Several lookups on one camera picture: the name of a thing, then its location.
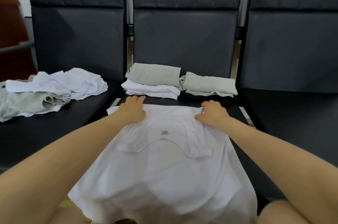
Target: brown wooden furniture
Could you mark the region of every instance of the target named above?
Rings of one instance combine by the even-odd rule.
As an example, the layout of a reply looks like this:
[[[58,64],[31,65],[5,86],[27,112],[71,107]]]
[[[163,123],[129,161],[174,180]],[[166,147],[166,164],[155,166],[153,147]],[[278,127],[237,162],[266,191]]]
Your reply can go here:
[[[0,48],[28,41],[28,34],[18,0],[0,0]],[[0,53],[0,82],[27,79],[36,74],[30,49]]]

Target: person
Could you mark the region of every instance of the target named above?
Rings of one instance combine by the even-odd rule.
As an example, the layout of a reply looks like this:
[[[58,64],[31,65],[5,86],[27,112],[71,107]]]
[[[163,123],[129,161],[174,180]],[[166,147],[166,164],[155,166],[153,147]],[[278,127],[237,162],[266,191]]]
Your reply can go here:
[[[63,136],[0,175],[1,223],[83,223],[71,209],[58,206],[120,130],[145,118],[144,99],[128,97],[118,111]],[[195,118],[226,132],[288,199],[267,205],[257,224],[338,223],[338,168],[231,118],[218,102],[202,106],[205,112]]]

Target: person's right hand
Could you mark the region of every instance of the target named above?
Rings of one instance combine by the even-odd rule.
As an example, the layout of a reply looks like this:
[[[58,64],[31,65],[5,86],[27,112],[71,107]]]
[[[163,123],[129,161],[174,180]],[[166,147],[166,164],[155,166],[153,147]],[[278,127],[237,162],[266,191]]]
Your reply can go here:
[[[222,122],[224,122],[226,118],[229,118],[228,112],[219,102],[213,100],[205,101],[202,103],[202,107],[204,107],[204,113],[195,115],[195,119],[205,124],[215,128],[221,128]]]

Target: person's leg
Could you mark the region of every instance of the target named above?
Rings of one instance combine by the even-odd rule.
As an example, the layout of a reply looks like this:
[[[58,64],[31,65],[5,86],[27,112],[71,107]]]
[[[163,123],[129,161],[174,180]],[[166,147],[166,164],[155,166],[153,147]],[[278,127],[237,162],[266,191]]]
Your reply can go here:
[[[48,224],[85,224],[85,221],[74,209],[59,207]]]
[[[256,224],[311,224],[288,201],[268,204],[259,215]]]

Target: folded gray garment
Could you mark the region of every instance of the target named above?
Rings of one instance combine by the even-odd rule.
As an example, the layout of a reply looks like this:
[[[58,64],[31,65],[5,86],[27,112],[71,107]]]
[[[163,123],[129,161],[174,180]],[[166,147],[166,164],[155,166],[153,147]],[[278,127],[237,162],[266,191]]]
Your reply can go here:
[[[146,85],[173,85],[180,86],[181,68],[157,65],[134,63],[126,73],[129,78],[137,83]]]
[[[54,93],[8,92],[5,84],[5,82],[0,83],[0,122],[12,119],[20,113],[34,114],[52,111],[54,106],[70,102],[70,99],[64,100]]]
[[[211,96],[211,95],[218,95],[221,97],[234,97],[233,94],[230,93],[223,93],[223,92],[194,92],[192,90],[186,90],[186,93],[190,93],[195,96]]]
[[[185,77],[182,77],[181,80],[182,90],[213,94],[217,92],[233,95],[238,94],[234,79],[214,76],[199,76],[195,75],[194,73],[187,72]]]

